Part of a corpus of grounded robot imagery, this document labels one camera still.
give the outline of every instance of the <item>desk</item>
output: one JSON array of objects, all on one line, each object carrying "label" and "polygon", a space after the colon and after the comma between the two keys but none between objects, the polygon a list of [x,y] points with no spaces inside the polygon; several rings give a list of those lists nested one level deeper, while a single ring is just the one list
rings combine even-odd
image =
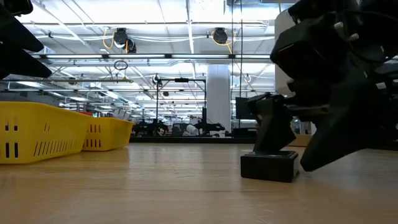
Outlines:
[{"label": "desk", "polygon": [[1,223],[397,223],[398,152],[359,151],[285,184],[242,179],[251,150],[134,143],[0,166]]}]

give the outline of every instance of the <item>black block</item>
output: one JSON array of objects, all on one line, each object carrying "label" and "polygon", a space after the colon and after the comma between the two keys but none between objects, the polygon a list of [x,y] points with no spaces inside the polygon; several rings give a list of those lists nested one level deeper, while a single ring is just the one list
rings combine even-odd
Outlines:
[{"label": "black block", "polygon": [[246,154],[241,156],[241,177],[279,182],[293,182],[299,171],[298,154],[295,151],[279,151],[272,154]]}]

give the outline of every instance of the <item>ceiling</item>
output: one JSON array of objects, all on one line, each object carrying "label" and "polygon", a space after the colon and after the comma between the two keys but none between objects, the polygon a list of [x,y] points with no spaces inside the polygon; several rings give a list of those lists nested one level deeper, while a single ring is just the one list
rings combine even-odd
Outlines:
[{"label": "ceiling", "polygon": [[[240,1],[233,0],[44,0],[34,3],[31,14],[18,17],[45,46],[40,54],[123,54],[123,50],[113,45],[112,33],[118,27],[127,28],[128,36],[137,47],[137,54],[246,54],[268,55],[274,45],[274,19],[279,10],[290,7],[295,1],[243,0],[242,13]],[[217,45],[211,38],[216,27],[223,27],[233,43],[231,51],[225,45]],[[77,80],[91,80],[96,88],[114,90],[118,98],[101,96],[98,92],[58,92],[62,96],[85,98],[87,102],[112,108],[122,106],[132,110],[132,114],[141,112],[142,108],[151,110],[156,107],[155,92],[139,92],[153,90],[152,78],[157,74],[160,78],[191,78],[205,79],[207,65],[220,63],[216,60],[171,60],[171,59],[126,59],[128,69],[114,70],[115,60],[63,59],[42,60],[53,72],[54,80],[67,80],[75,77]],[[233,97],[250,97],[264,91],[274,90],[274,65],[269,60],[245,60],[242,64],[243,83],[239,84],[240,59],[233,63],[224,60],[229,69],[233,69],[234,81],[231,83]],[[95,80],[128,79],[128,82],[103,82]],[[32,88],[32,86],[13,83],[15,88]],[[42,89],[85,89],[87,82],[39,83]],[[169,96],[160,95],[163,111],[161,116],[178,114],[185,116],[200,114],[200,100],[204,99],[202,83],[170,82],[166,89]],[[70,99],[69,105],[77,100]]]}]

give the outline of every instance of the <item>column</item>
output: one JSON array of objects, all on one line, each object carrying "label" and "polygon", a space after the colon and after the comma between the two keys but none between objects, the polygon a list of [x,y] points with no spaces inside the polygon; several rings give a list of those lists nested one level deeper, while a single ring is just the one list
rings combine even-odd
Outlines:
[{"label": "column", "polygon": [[220,123],[231,132],[231,74],[228,65],[208,65],[207,122]]}]

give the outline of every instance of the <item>metal beam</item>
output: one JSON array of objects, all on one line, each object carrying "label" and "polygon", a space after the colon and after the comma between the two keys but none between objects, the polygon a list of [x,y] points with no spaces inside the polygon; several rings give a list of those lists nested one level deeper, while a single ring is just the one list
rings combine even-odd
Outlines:
[{"label": "metal beam", "polygon": [[86,42],[85,40],[83,40],[82,38],[80,38],[77,34],[74,33],[74,31],[72,31],[68,26],[66,26],[60,19],[58,19],[55,15],[53,15],[50,11],[48,11],[44,4],[42,4],[41,2],[38,2],[36,0],[33,0],[32,3],[37,6],[38,8],[40,8],[41,10],[43,10],[44,12],[46,12],[48,15],[52,16],[60,26],[62,26],[66,31],[68,31],[72,36],[76,37],[84,46],[86,46],[87,48],[89,48],[90,50],[92,50],[93,52],[97,52],[94,48],[92,48],[90,46],[90,44],[88,42]]},{"label": "metal beam", "polygon": [[268,67],[270,67],[271,64],[267,64],[264,66],[264,68],[261,70],[261,72],[258,73],[257,77],[254,77],[251,81],[251,83],[254,83],[255,81],[257,81],[259,79],[259,77],[262,76],[262,74],[264,74],[264,72],[267,70]]},{"label": "metal beam", "polygon": [[[160,1],[159,0],[156,0],[156,1],[157,1],[157,5],[159,6],[160,13],[162,14],[163,22],[164,22],[164,24],[166,24],[166,19],[164,18],[164,13],[163,13],[162,6],[160,5]],[[166,30],[167,35],[170,37],[169,28],[167,26],[165,26],[164,28]],[[172,52],[174,53],[175,51],[174,51],[173,43],[170,42],[169,45],[170,45],[170,47],[172,49]]]},{"label": "metal beam", "polygon": [[59,69],[57,69],[56,71],[54,71],[52,75],[54,75],[55,73],[58,73],[58,74],[60,74],[60,75],[64,75],[64,76],[66,75],[66,76],[71,77],[71,78],[76,78],[74,75],[71,75],[71,74],[69,74],[69,73],[67,73],[67,72],[64,72],[64,71],[63,71],[64,69],[66,69],[66,67],[60,67]]},{"label": "metal beam", "polygon": [[190,14],[190,0],[186,0],[185,3],[187,5],[187,24],[188,24],[188,36],[189,36],[189,47],[191,50],[191,54],[194,54],[195,51],[193,49],[193,37],[192,37],[192,21],[191,21],[191,14]]},{"label": "metal beam", "polygon": [[[80,23],[64,23],[68,27],[81,27],[82,24]],[[240,24],[240,21],[234,22],[234,25]],[[45,22],[23,22],[22,25],[26,27],[52,27],[52,26],[59,26],[56,23],[45,23]],[[186,22],[114,22],[114,23],[89,23],[85,22],[84,26],[86,27],[110,27],[110,29],[117,28],[117,27],[128,27],[128,26],[187,26]],[[192,22],[191,25],[193,26],[231,26],[231,22]],[[268,23],[266,21],[257,21],[257,22],[243,22],[245,28],[258,28],[258,27],[267,27]]]},{"label": "metal beam", "polygon": [[138,68],[134,67],[134,66],[130,66],[129,67],[134,73],[136,73],[137,75],[139,75],[141,77],[141,80],[149,87],[149,88],[154,88],[154,86],[148,82],[148,80],[145,78],[145,76],[141,73],[140,70],[138,70]]},{"label": "metal beam", "polygon": [[199,87],[199,89],[201,89],[202,91],[205,91],[196,81],[194,81],[194,82],[197,85],[197,87]]},{"label": "metal beam", "polygon": [[[112,82],[112,83],[116,83],[116,80],[101,80],[101,79],[90,79],[90,80],[84,80],[84,79],[80,79],[80,80],[57,80],[57,79],[42,79],[42,80],[0,80],[0,82],[34,82],[34,83],[38,83],[38,82]],[[131,80],[118,80],[118,82],[131,82]]]},{"label": "metal beam", "polygon": [[[145,93],[145,92],[156,92],[156,89],[151,89],[151,90],[132,90],[132,89],[86,89],[86,88],[80,88],[80,89],[36,89],[36,88],[7,88],[5,89],[7,91],[53,91],[53,92],[97,92],[97,91],[113,91],[113,92],[125,92],[125,93]],[[167,92],[185,92],[185,91],[190,91],[190,90],[184,90],[184,89],[163,89],[159,91],[167,91]],[[194,90],[194,92],[202,92],[201,89]],[[242,90],[242,92],[273,92],[273,89],[255,89],[255,90]]]},{"label": "metal beam", "polygon": [[162,87],[161,87],[159,90],[162,90],[167,84],[169,84],[169,82],[170,82],[170,81],[167,81],[166,83],[164,83],[164,84],[162,85]]}]

